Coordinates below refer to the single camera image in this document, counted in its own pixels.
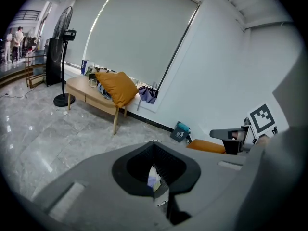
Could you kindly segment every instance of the person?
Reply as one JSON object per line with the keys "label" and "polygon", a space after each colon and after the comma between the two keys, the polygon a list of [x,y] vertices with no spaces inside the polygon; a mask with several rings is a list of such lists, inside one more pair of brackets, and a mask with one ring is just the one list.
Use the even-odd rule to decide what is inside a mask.
{"label": "person", "polygon": [[24,28],[22,27],[21,28],[21,32],[22,32],[22,34],[23,34],[23,39],[21,40],[21,42],[20,42],[20,46],[19,46],[19,59],[21,59],[23,56],[22,56],[22,49],[23,49],[23,43],[24,43],[24,33],[23,33],[23,30],[24,30]]}
{"label": "person", "polygon": [[13,46],[13,61],[16,58],[17,61],[19,61],[19,46],[21,41],[23,40],[24,36],[23,36],[23,32],[22,32],[22,28],[18,27],[18,31],[15,33],[15,37],[14,37],[14,46]]}
{"label": "person", "polygon": [[9,34],[6,36],[5,41],[5,48],[4,48],[4,61],[5,64],[8,62],[11,63],[11,41],[12,41],[12,30],[13,28],[10,28]]}

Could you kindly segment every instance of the fan pole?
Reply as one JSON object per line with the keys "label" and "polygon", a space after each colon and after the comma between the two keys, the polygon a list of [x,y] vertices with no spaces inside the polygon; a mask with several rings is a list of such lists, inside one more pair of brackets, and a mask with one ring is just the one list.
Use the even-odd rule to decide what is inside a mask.
{"label": "fan pole", "polygon": [[[62,68],[61,68],[61,84],[62,84],[62,94],[56,96],[53,100],[54,105],[57,107],[65,107],[68,106],[68,93],[64,92],[64,61],[66,55],[68,41],[64,42],[64,50],[63,50],[63,57],[62,57]],[[75,101],[75,97],[71,95],[71,103]]]}

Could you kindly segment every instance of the standing fan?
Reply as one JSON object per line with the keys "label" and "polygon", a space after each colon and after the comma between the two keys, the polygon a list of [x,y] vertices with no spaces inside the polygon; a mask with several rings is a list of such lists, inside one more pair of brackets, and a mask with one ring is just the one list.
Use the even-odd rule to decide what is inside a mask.
{"label": "standing fan", "polygon": [[[53,47],[51,52],[51,58],[53,61],[60,60],[62,56],[62,49],[64,44],[64,50],[63,50],[63,56],[62,56],[62,68],[61,68],[61,83],[62,83],[62,94],[56,96],[53,100],[54,105],[58,107],[65,107],[68,106],[68,93],[64,92],[64,60],[66,55],[66,49],[68,40],[64,35],[66,34],[66,31],[68,29],[69,23],[71,21],[73,14],[73,8],[69,6],[66,8],[63,13],[61,14],[57,25],[53,32],[53,38],[58,39],[58,43]],[[71,95],[71,103],[75,101],[75,97]]]}

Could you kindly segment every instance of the orange object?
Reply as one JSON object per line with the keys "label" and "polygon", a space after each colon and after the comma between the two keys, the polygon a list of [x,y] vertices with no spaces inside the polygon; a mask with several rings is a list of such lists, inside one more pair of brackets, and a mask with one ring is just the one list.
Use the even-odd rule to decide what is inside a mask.
{"label": "orange object", "polygon": [[213,153],[226,153],[225,147],[220,144],[211,143],[203,140],[193,140],[186,148],[204,151],[204,152],[213,152]]}
{"label": "orange object", "polygon": [[117,74],[95,73],[95,76],[119,108],[128,104],[138,93],[134,82],[124,72]]}

